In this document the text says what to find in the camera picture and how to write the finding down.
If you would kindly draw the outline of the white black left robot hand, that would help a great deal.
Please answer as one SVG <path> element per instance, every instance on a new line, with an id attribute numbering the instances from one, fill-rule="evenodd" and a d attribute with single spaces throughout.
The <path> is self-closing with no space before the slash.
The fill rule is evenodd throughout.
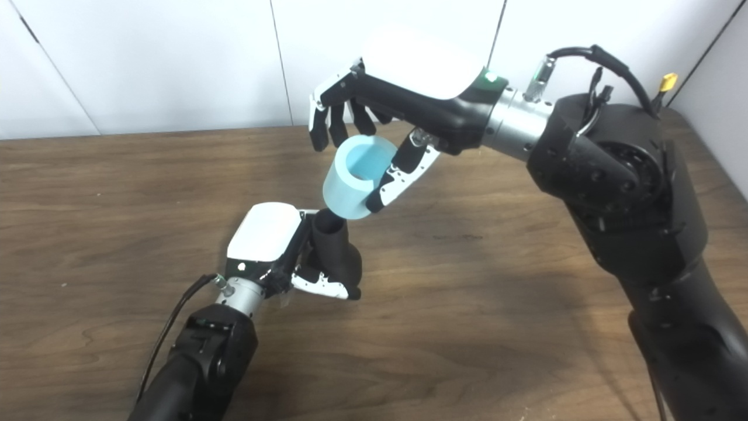
<path id="1" fill-rule="evenodd" d="M 357 301 L 362 257 L 347 223 L 328 208 L 257 203 L 228 244 L 225 277 L 251 281 L 267 298 L 298 289 Z"/>

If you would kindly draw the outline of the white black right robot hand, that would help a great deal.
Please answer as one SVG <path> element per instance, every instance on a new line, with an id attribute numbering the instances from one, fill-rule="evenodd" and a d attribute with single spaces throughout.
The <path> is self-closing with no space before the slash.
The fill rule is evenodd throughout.
<path id="1" fill-rule="evenodd" d="M 481 145 L 508 81 L 447 41 L 403 27 L 368 41 L 309 96 L 315 151 L 338 152 L 326 208 L 362 219 L 390 205 L 441 154 Z"/>

